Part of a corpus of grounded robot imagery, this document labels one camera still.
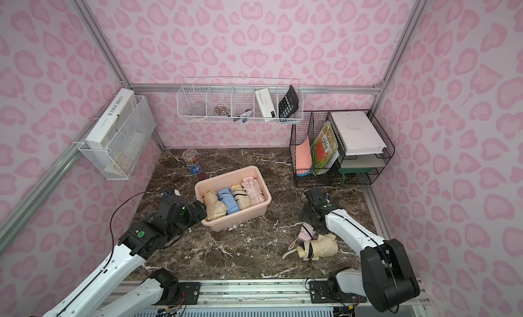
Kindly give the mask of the beige umbrella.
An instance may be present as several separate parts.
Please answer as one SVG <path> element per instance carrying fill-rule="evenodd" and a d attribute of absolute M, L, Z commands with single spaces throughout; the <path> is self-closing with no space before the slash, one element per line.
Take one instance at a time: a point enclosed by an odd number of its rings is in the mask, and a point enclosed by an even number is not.
<path fill-rule="evenodd" d="M 209 222 L 227 215 L 227 206 L 219 199 L 215 191 L 204 193 L 204 204 L 206 205 L 206 220 Z"/>

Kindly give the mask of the pink plastic storage box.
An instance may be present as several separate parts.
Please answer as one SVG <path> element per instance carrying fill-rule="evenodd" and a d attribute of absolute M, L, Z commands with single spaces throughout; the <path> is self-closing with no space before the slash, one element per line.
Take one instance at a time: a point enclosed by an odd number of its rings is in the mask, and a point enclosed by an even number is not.
<path fill-rule="evenodd" d="M 198 182 L 195 193 L 197 200 L 207 206 L 208 216 L 202 224 L 216 232 L 263 216 L 272 202 L 256 166 Z"/>

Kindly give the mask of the pale pink umbrella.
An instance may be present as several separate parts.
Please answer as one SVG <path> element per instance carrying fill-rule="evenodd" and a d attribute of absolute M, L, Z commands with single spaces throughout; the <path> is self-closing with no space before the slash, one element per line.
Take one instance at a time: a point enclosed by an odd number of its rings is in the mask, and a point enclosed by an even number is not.
<path fill-rule="evenodd" d="M 242 187 L 250 198 L 252 205 L 259 205 L 266 200 L 260 184 L 256 178 L 245 177 L 242 180 Z"/>

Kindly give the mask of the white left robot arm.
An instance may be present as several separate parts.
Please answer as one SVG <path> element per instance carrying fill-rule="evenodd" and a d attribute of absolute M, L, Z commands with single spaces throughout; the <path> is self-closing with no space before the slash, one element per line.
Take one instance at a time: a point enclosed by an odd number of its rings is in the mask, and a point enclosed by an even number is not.
<path fill-rule="evenodd" d="M 104 306 L 103 302 L 153 254 L 169 248 L 185 230 L 206 217 L 201 201 L 188 201 L 176 190 L 164 193 L 159 209 L 133 223 L 101 264 L 46 316 L 133 316 L 153 305 L 185 305 L 186 295 L 178 278 L 164 268 L 152 272 L 113 303 Z"/>

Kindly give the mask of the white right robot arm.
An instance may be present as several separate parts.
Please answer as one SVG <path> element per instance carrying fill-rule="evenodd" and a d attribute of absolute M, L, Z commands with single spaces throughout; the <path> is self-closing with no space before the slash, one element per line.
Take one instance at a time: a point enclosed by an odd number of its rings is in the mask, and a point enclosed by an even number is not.
<path fill-rule="evenodd" d="M 360 272 L 346 269 L 335 276 L 344 293 L 366 297 L 379 312 L 399 309 L 420 295 L 418 280 L 405 247 L 397 239 L 384 239 L 359 222 L 318 188 L 305 191 L 300 218 L 319 231 L 344 241 L 360 258 Z"/>

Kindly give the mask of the white long box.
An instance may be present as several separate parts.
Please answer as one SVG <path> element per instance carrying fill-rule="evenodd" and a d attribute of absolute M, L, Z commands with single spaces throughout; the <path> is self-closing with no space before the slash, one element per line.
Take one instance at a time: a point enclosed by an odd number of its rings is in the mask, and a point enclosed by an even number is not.
<path fill-rule="evenodd" d="M 135 93 L 121 89 L 85 139 L 88 148 L 105 150 L 137 105 Z"/>

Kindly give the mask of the white small box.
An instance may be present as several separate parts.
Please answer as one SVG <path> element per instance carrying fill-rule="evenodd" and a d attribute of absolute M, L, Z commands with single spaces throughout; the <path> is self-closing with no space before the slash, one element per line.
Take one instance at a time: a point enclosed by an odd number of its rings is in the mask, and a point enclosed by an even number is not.
<path fill-rule="evenodd" d="M 260 109 L 260 113 L 266 122 L 276 118 L 276 109 L 268 88 L 262 88 L 254 91 L 255 98 Z"/>

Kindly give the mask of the pink folder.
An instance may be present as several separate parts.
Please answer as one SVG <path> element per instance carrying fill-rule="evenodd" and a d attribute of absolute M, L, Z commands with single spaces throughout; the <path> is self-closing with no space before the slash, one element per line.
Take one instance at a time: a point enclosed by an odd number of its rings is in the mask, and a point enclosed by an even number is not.
<path fill-rule="evenodd" d="M 301 144 L 296 146 L 295 166 L 296 175 L 298 177 L 304 177 L 311 173 L 312 155 L 311 145 L 308 138 L 306 138 Z"/>

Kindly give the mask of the green red book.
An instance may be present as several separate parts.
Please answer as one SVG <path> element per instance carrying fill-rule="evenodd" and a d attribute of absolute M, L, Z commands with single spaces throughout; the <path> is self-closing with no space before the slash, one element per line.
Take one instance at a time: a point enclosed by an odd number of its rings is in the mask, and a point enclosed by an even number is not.
<path fill-rule="evenodd" d="M 311 145 L 314 176 L 326 174 L 339 157 L 339 144 L 330 121 L 326 121 Z"/>

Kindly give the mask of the colored pencil tube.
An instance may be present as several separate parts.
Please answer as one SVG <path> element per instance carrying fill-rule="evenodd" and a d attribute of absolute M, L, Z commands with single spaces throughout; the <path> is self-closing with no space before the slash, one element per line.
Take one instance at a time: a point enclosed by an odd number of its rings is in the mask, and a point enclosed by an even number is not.
<path fill-rule="evenodd" d="M 196 177 L 198 181 L 203 181 L 207 178 L 206 171 L 196 149 L 186 149 L 182 154 L 182 158 L 190 174 Z"/>

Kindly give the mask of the white mesh side basket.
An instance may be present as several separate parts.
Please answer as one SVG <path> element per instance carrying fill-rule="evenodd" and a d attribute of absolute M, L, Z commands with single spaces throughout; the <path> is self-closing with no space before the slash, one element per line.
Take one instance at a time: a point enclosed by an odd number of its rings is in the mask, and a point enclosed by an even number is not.
<path fill-rule="evenodd" d="M 106 149 L 92 149 L 87 142 L 83 142 L 79 151 L 107 180 L 128 180 L 155 127 L 156 123 L 147 99 L 138 96 L 137 107 Z"/>

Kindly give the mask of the white paper stack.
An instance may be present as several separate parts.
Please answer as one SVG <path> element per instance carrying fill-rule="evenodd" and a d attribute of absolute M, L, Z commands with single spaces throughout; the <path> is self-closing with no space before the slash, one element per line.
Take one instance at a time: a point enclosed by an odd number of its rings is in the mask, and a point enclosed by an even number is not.
<path fill-rule="evenodd" d="M 379 154 L 387 148 L 364 111 L 336 111 L 330 116 L 342 140 L 345 156 Z"/>

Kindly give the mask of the black calculator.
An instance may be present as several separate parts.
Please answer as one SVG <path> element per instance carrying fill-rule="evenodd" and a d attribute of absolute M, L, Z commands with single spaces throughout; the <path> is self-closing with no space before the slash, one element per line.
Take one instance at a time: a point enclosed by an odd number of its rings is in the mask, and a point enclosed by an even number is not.
<path fill-rule="evenodd" d="M 293 85 L 290 85 L 287 93 L 278 105 L 279 118 L 288 119 L 299 109 L 299 98 Z"/>

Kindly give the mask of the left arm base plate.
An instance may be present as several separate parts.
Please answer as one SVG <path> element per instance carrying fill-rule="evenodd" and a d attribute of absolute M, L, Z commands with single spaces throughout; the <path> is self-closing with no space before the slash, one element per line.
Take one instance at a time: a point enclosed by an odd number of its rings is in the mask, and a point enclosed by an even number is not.
<path fill-rule="evenodd" d="M 196 305 L 200 296 L 200 282 L 181 282 L 161 284 L 160 299 L 154 306 L 184 306 Z"/>

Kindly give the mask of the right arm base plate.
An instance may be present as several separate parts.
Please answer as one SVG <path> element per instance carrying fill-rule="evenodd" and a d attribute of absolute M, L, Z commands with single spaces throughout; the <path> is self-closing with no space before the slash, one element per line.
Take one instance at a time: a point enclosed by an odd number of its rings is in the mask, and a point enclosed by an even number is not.
<path fill-rule="evenodd" d="M 343 303 L 359 305 L 368 299 L 354 293 L 344 293 L 333 280 L 306 279 L 305 288 L 309 291 L 311 303 Z"/>

